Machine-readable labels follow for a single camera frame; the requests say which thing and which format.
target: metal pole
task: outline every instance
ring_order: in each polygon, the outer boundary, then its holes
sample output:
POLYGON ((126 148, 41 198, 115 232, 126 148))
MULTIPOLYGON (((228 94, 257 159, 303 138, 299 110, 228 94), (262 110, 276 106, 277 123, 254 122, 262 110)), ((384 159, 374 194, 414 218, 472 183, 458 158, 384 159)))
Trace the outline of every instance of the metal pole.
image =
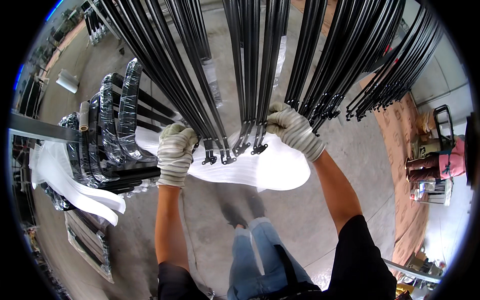
POLYGON ((407 267, 404 267, 404 266, 399 265, 399 264, 395 264, 395 263, 393 263, 389 260, 386 260, 384 258, 382 258, 382 259, 384 260, 384 262, 387 266, 389 266, 390 268, 395 269, 397 271, 400 271, 404 274, 413 276, 413 277, 418 278, 418 279, 433 282, 433 283, 440 283, 442 281, 442 278, 440 276, 435 276, 435 275, 430 275, 430 274, 427 274, 427 273, 422 273, 422 272, 419 272, 419 271, 415 271, 414 269, 407 268, 407 267))
POLYGON ((78 143, 78 131, 10 113, 9 132, 33 139, 78 143))
POLYGON ((100 12, 100 10, 98 9, 98 7, 93 3, 92 0, 87 0, 88 3, 90 4, 90 6, 92 7, 92 9, 97 13, 98 17, 103 21, 103 23, 105 23, 105 26, 113 33, 113 35, 115 36, 115 38, 117 40, 121 40, 120 39, 120 36, 118 35, 118 33, 113 29, 113 27, 110 25, 110 23, 107 22, 107 20, 105 19, 105 17, 102 15, 102 13, 100 12))

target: black tube stack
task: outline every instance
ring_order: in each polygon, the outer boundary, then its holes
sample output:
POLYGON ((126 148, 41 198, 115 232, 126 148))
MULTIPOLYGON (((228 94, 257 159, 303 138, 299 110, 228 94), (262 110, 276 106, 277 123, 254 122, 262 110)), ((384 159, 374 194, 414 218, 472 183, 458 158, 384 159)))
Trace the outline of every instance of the black tube stack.
POLYGON ((438 20, 421 7, 394 55, 347 106, 347 120, 355 116, 360 121, 367 110, 380 111, 400 101, 427 67, 442 36, 438 20))
MULTIPOLYGON (((337 108, 358 76, 385 54, 395 37, 404 6, 405 0, 337 2, 322 55, 299 108, 299 113, 310 121, 313 132, 327 118, 339 115, 337 108)), ((295 108, 299 106, 298 100, 290 95, 286 101, 295 108)))
POLYGON ((290 3, 286 0, 267 1, 264 49, 258 91, 258 58, 260 39, 260 1, 223 0, 233 50, 237 95, 239 99, 241 130, 233 147, 235 156, 250 146, 247 142, 257 125, 251 154, 260 154, 266 133, 266 117, 272 95, 280 40, 286 34, 290 3))

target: white work glove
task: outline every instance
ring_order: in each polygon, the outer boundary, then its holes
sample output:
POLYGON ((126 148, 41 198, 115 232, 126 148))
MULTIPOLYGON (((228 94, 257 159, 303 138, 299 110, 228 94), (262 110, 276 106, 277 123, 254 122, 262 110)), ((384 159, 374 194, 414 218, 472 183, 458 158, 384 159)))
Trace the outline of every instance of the white work glove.
POLYGON ((160 134, 156 156, 161 169, 157 185, 184 187, 183 181, 192 163, 192 146, 198 141, 192 128, 180 124, 168 125, 160 134))
POLYGON ((268 107, 267 132, 276 134, 280 140, 297 149, 309 161, 315 161, 325 149, 323 141, 315 136, 308 120, 290 105, 274 102, 268 107))

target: person's arm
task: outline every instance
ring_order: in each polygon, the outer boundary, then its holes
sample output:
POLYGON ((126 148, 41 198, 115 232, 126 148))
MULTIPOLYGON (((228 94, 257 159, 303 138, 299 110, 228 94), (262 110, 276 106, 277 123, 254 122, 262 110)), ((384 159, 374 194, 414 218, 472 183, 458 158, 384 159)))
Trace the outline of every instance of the person's arm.
POLYGON ((160 135, 157 157, 161 169, 155 223, 155 251, 158 264, 167 262, 187 271, 187 244, 180 220, 178 198, 192 163, 193 129, 179 124, 167 126, 160 135))
POLYGON ((187 244, 181 225, 178 198, 180 187, 158 186, 155 222, 155 251, 158 263, 168 262, 190 271, 187 244))
POLYGON ((285 103, 272 103, 267 118, 267 132, 301 151, 317 170, 330 215, 335 223, 338 243, 330 285, 325 294, 332 299, 349 299, 363 293, 359 278, 375 282, 368 294, 371 299, 393 299, 396 279, 373 243, 362 216, 355 191, 333 159, 324 150, 323 141, 312 133, 308 120, 285 103))
POLYGON ((289 105, 274 102, 267 117, 267 132, 305 154, 317 170, 325 201, 335 223, 337 234, 353 216, 361 215, 360 203, 349 181, 329 154, 323 141, 312 133, 308 120, 289 105))
POLYGON ((313 165, 317 170, 336 232, 340 234, 348 220, 362 214, 359 199, 348 179, 326 151, 323 151, 313 165))

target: plastic stretch wrap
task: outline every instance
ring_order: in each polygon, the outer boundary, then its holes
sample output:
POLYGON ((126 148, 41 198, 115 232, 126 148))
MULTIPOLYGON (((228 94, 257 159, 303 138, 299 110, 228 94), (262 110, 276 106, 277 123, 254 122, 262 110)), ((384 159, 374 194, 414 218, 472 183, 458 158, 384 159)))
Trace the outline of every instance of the plastic stretch wrap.
MULTIPOLYGON (((67 127, 71 129, 78 130, 79 121, 78 113, 72 113, 66 117, 63 117, 59 123, 62 127, 67 127)), ((70 166, 72 167, 73 178, 76 182, 83 185, 87 185, 91 181, 95 182, 95 179, 90 174, 84 174, 80 166, 80 153, 79 153, 79 144, 67 144, 67 153, 70 160, 70 166)))
POLYGON ((137 127, 137 97, 140 84, 142 66, 137 58, 127 65, 125 80, 123 81, 120 97, 118 141, 124 154, 143 162, 154 162, 156 155, 152 155, 135 143, 135 128, 137 127))
POLYGON ((280 73, 282 72, 283 63, 285 62, 285 54, 287 52, 287 36, 282 36, 280 40, 280 48, 278 49, 278 60, 276 61, 275 79, 273 80, 273 89, 278 86, 280 73))
POLYGON ((40 188, 42 188, 45 194, 50 198, 53 207, 56 210, 67 211, 76 208, 67 199, 65 199, 65 197, 59 195, 56 191, 54 191, 53 188, 50 187, 46 182, 41 183, 40 188))
POLYGON ((105 154, 113 165, 121 166, 125 157, 117 138, 117 129, 113 113, 112 74, 108 74, 100 87, 100 122, 102 143, 105 154))
POLYGON ((46 182, 55 192, 64 196, 72 205, 105 218, 114 226, 118 216, 112 211, 125 212, 125 201, 117 195, 86 187, 73 179, 65 144, 45 141, 30 150, 29 168, 32 184, 46 182))
POLYGON ((102 183, 118 180, 119 177, 107 177, 103 174, 100 166, 100 157, 98 152, 98 113, 99 113, 100 93, 96 93, 90 100, 90 110, 88 111, 88 153, 90 157, 90 168, 97 181, 102 183))
POLYGON ((90 153, 88 152, 87 132, 80 133, 78 143, 78 154, 80 158, 80 171, 85 180, 85 185, 89 188, 98 188, 99 182, 95 179, 90 168, 90 153))
MULTIPOLYGON (((151 153, 156 153, 160 134, 146 129, 142 131, 137 138, 138 145, 151 153)), ((239 133, 229 137, 228 142, 236 141, 239 133)), ((254 139, 255 136, 249 137, 251 146, 247 149, 247 153, 253 149, 254 139)), ((308 180, 310 167, 302 152, 282 143, 274 134, 267 133, 264 142, 268 144, 268 148, 262 155, 242 155, 234 164, 229 165, 202 165, 204 147, 199 145, 197 151, 193 153, 193 163, 188 174, 205 181, 248 184, 257 187, 259 192, 265 189, 293 190, 308 180), (295 176, 285 176, 285 174, 295 174, 295 176)))
POLYGON ((213 100, 215 102, 215 107, 219 108, 223 105, 222 96, 220 95, 220 88, 218 87, 218 81, 215 73, 215 64, 212 59, 203 60, 202 68, 205 73, 205 78, 208 81, 208 86, 212 92, 213 100))
POLYGON ((68 242, 81 257, 108 282, 114 283, 104 233, 84 223, 74 212, 65 213, 65 227, 68 242))

